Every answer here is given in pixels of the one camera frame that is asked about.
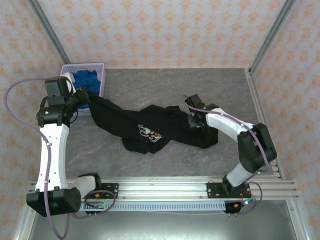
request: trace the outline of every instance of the plastic basket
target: plastic basket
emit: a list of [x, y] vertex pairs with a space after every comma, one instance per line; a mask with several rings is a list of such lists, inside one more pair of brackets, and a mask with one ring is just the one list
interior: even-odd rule
[[[79, 70], [95, 70], [97, 73], [97, 79], [100, 81], [100, 92], [99, 96], [104, 96], [105, 90], [105, 80], [106, 80], [106, 72], [105, 72], [105, 64], [102, 62], [97, 63], [79, 63], [79, 64], [65, 64], [62, 66], [60, 75], [65, 73], [77, 73]], [[83, 108], [78, 110], [79, 116], [88, 116], [91, 115], [89, 108]]]

